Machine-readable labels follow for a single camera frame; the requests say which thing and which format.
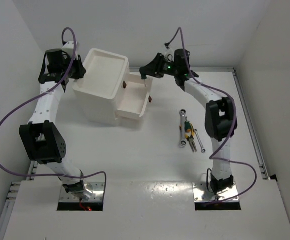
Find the white drawer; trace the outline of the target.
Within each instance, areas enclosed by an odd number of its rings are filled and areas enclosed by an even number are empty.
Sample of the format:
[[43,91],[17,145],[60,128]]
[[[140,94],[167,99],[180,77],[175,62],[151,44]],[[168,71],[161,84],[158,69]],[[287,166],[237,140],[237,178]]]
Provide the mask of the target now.
[[121,118],[140,120],[150,101],[153,78],[148,76],[145,86],[140,75],[130,73],[126,76],[125,82],[127,87],[123,89],[122,100],[116,113]]

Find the green yellow stubby screwdriver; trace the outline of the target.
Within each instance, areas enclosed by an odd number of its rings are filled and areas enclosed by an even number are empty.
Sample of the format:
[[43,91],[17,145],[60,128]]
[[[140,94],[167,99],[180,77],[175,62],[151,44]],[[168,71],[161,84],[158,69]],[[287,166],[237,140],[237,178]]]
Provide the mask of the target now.
[[186,120],[184,123],[184,129],[186,133],[190,133],[192,131],[192,124],[190,121]]

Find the green handled screwdriver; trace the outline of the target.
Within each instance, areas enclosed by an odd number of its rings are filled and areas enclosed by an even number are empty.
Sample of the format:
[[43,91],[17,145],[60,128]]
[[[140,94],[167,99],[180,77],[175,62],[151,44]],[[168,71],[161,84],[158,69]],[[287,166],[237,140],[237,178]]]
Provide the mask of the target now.
[[146,84],[146,79],[147,79],[147,76],[146,76],[146,75],[142,77],[142,80],[143,80],[143,83],[144,83],[144,86],[145,86],[145,87],[147,86],[147,84]]

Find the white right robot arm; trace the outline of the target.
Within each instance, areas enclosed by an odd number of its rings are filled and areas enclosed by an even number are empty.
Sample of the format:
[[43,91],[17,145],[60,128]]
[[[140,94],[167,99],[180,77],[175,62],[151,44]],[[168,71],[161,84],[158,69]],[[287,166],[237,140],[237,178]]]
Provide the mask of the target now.
[[189,65],[190,52],[177,49],[174,60],[170,61],[162,53],[139,69],[141,78],[148,76],[161,79],[173,76],[175,83],[185,93],[194,97],[205,109],[205,130],[212,142],[213,161],[209,190],[214,194],[232,188],[234,176],[230,164],[230,139],[237,128],[236,109],[231,98],[219,95],[199,80],[199,75]]

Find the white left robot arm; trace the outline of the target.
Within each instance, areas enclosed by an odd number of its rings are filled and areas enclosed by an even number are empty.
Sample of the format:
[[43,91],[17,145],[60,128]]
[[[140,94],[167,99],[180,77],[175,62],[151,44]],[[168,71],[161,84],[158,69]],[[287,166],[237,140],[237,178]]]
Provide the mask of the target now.
[[69,80],[79,80],[86,73],[78,47],[78,42],[64,41],[62,48],[45,52],[38,77],[41,97],[28,123],[19,127],[19,135],[31,161],[57,174],[66,193],[88,201],[93,189],[83,180],[83,172],[66,159],[66,142],[56,126]]

